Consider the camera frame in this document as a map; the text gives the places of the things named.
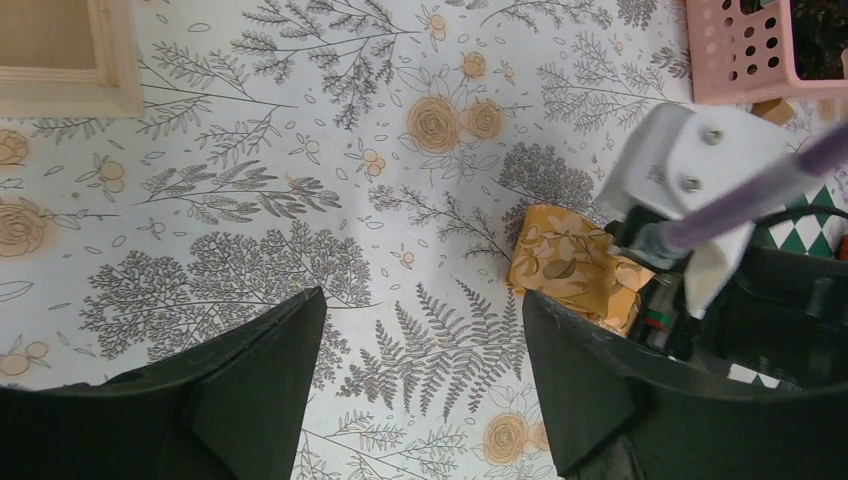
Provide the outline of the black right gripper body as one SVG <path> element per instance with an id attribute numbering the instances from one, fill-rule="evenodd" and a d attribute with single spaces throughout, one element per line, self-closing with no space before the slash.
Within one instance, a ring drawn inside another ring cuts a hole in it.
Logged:
<path id="1" fill-rule="evenodd" d="M 683 259 L 638 291 L 626 338 L 693 365 L 737 364 L 797 388 L 847 381 L 847 263 L 767 247 L 758 236 L 831 206 L 790 207 L 754 223 L 737 270 L 703 318 L 686 309 Z"/>

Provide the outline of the wooden compartment tray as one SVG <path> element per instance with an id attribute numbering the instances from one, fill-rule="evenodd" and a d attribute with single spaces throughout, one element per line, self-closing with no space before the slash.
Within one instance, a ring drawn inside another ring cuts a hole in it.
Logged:
<path id="1" fill-rule="evenodd" d="M 132 2 L 1 1 L 2 116 L 134 118 L 143 111 Z"/>

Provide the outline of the yellow patterned tie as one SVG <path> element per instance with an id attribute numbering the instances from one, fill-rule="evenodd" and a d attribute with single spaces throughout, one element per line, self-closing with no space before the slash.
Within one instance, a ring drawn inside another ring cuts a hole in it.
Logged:
<path id="1" fill-rule="evenodd" d="M 609 253 L 612 236 L 566 208 L 532 205 L 506 277 L 518 294 L 539 291 L 589 322 L 625 336 L 653 273 Z"/>

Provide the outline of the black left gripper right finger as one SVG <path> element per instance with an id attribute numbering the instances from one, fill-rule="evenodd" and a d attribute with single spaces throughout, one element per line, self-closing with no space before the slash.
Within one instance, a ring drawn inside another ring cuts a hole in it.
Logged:
<path id="1" fill-rule="evenodd" d="M 695 369 L 528 292 L 522 316 L 550 452 L 568 479 L 843 479 L 847 389 Z"/>

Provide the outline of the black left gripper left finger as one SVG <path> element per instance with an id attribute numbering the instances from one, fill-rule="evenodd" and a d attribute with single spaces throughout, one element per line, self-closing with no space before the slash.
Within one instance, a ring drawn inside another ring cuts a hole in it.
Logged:
<path id="1" fill-rule="evenodd" d="M 312 288 L 100 385 L 1 391 L 5 479 L 287 479 L 325 326 Z"/>

